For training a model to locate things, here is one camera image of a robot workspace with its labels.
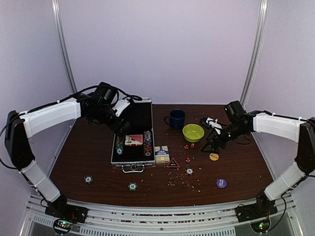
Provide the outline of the red white card deck box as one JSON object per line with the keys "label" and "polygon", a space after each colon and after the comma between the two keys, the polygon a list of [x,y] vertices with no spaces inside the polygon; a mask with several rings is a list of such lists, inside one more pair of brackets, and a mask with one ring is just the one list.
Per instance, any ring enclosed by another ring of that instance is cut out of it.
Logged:
{"label": "red white card deck box", "polygon": [[125,146],[141,146],[143,145],[143,135],[125,135]]}

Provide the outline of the silver aluminium poker case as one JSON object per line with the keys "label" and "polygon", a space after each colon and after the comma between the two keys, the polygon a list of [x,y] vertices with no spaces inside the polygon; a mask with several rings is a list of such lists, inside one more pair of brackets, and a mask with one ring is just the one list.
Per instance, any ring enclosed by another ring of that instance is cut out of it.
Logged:
{"label": "silver aluminium poker case", "polygon": [[125,174],[142,173],[156,164],[152,100],[135,101],[127,118],[131,127],[123,135],[114,135],[111,164]]}

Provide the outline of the black red triangle all-in button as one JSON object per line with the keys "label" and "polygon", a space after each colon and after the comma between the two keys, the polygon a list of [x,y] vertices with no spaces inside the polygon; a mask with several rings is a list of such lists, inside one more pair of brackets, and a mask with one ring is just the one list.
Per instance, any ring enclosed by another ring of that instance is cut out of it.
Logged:
{"label": "black red triangle all-in button", "polygon": [[168,169],[180,169],[181,166],[178,164],[175,158],[172,158],[170,162],[166,165]]}

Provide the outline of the blue gold card deck box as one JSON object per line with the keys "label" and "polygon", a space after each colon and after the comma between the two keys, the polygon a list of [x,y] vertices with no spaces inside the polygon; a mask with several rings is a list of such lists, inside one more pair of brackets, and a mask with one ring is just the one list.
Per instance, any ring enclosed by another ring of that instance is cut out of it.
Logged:
{"label": "blue gold card deck box", "polygon": [[156,164],[169,163],[170,155],[168,146],[155,146]]}

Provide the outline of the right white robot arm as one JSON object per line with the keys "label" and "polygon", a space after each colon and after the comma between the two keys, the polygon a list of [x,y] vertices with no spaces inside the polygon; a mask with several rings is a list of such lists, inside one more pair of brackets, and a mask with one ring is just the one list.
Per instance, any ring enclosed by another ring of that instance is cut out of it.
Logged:
{"label": "right white robot arm", "polygon": [[266,111],[232,112],[230,124],[222,125],[214,118],[201,118],[200,125],[210,131],[203,152],[218,153],[225,149],[229,141],[247,133],[252,133],[259,146],[270,144],[273,148],[284,148],[271,153],[270,148],[261,148],[267,157],[281,153],[290,154],[291,164],[285,164],[272,183],[266,186],[256,198],[252,212],[257,217],[264,216],[274,201],[282,194],[296,188],[315,170],[315,119],[290,118]]}

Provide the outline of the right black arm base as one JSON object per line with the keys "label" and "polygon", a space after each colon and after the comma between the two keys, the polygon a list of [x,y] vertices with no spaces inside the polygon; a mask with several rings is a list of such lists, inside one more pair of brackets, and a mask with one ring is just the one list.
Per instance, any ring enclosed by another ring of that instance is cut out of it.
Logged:
{"label": "right black arm base", "polygon": [[267,217],[269,214],[278,212],[275,200],[269,200],[264,193],[259,193],[256,202],[249,205],[239,205],[235,208],[238,222],[251,221],[258,218]]}

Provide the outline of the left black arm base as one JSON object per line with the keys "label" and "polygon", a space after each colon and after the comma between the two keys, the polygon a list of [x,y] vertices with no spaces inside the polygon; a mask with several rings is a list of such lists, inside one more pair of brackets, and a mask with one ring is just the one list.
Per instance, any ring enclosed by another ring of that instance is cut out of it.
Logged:
{"label": "left black arm base", "polygon": [[57,199],[54,202],[47,203],[45,214],[73,223],[85,223],[88,209],[82,206],[70,205],[67,203],[67,199]]}

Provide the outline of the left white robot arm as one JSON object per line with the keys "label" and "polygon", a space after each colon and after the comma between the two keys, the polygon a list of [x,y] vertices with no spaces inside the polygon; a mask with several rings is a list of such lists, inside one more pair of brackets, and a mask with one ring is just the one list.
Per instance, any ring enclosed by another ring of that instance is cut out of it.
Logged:
{"label": "left white robot arm", "polygon": [[85,88],[60,100],[23,112],[11,111],[7,117],[4,144],[12,165],[51,205],[59,218],[67,218],[71,208],[37,162],[32,141],[42,133],[63,123],[86,118],[88,123],[106,125],[115,134],[124,134],[130,127],[127,116],[138,96],[124,92],[105,82]]}

